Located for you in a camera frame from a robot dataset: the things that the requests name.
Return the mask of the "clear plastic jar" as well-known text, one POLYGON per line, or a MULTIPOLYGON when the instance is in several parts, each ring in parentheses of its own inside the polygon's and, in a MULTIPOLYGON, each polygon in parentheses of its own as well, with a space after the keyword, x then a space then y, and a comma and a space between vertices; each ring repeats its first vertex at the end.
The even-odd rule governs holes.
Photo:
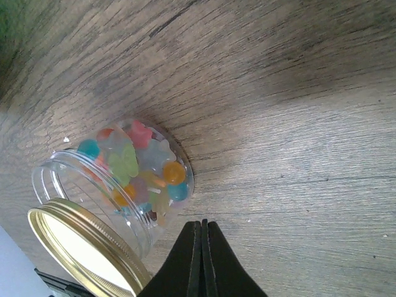
POLYGON ((54 151, 33 170, 32 185, 40 203, 58 197, 78 204, 145 258, 190 201, 194 176, 167 130, 129 117, 54 151))

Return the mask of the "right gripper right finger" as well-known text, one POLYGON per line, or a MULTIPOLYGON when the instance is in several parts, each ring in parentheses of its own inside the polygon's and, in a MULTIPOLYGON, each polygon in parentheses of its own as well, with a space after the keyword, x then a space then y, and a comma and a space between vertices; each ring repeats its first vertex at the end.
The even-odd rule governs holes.
POLYGON ((201 296, 266 296, 240 264, 216 222, 202 220, 201 296))

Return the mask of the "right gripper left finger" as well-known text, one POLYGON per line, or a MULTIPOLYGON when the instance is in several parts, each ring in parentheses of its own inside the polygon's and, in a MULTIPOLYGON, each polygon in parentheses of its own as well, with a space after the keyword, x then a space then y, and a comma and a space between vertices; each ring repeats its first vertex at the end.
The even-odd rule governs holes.
POLYGON ((139 296, 198 296, 201 250, 201 224, 187 222, 162 267, 139 296))

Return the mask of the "cream jar lid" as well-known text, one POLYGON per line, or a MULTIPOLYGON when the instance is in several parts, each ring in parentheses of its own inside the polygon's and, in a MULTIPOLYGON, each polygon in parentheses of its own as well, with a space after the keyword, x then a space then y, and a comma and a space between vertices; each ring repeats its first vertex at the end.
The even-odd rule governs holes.
POLYGON ((54 198, 27 214, 42 246, 95 296, 138 296, 150 274, 134 250, 79 204, 54 198))

